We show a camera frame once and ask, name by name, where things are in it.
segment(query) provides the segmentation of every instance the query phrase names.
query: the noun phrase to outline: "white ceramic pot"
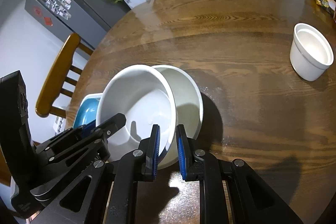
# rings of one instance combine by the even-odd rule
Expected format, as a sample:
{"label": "white ceramic pot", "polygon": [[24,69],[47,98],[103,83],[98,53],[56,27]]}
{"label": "white ceramic pot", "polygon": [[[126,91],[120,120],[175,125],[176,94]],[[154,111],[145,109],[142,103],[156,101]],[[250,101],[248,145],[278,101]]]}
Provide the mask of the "white ceramic pot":
{"label": "white ceramic pot", "polygon": [[153,124],[160,125],[159,159],[164,158],[175,136],[176,107],[172,90],[161,73],[146,65],[134,65],[117,73],[100,99],[96,125],[117,113],[126,125],[109,138],[109,161],[119,160],[150,137]]}
{"label": "white ceramic pot", "polygon": [[298,75],[307,81],[314,81],[333,63],[334,54],[318,30],[298,23],[294,27],[290,60]]}
{"label": "white ceramic pot", "polygon": [[[173,91],[178,123],[184,125],[189,138],[196,139],[203,121],[203,101],[195,81],[185,71],[177,67],[158,65],[153,68],[164,76]],[[158,168],[168,167],[177,160],[176,135],[174,135],[167,154],[163,159],[159,159]]]}

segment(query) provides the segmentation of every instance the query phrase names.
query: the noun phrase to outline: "wooden table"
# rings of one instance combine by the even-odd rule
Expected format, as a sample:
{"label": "wooden table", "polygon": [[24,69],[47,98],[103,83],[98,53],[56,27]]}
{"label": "wooden table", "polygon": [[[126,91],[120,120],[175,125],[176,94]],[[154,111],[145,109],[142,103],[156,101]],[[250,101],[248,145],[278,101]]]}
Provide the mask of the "wooden table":
{"label": "wooden table", "polygon": [[[217,158],[241,158],[314,223],[336,191],[336,65],[307,82],[289,51],[296,23],[336,45],[334,23],[314,0],[151,0],[120,20],[92,54],[69,111],[103,92],[134,64],[171,64],[199,86],[204,122],[199,145]],[[198,182],[178,165],[140,183],[137,223],[199,223]]]}

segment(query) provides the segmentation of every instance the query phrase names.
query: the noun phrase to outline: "chair backrest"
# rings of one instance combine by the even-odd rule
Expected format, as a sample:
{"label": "chair backrest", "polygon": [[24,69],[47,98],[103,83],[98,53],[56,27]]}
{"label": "chair backrest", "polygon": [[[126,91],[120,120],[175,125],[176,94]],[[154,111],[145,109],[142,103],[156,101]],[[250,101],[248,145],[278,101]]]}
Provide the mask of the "chair backrest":
{"label": "chair backrest", "polygon": [[65,41],[62,49],[58,53],[46,80],[44,81],[42,90],[36,102],[35,111],[40,117],[47,117],[53,114],[66,118],[64,109],[54,107],[53,102],[60,94],[72,97],[72,92],[63,88],[64,82],[76,86],[77,81],[69,78],[69,70],[81,74],[82,70],[72,65],[72,59],[77,48],[91,55],[93,51],[80,43],[81,38],[78,34],[72,33]]}

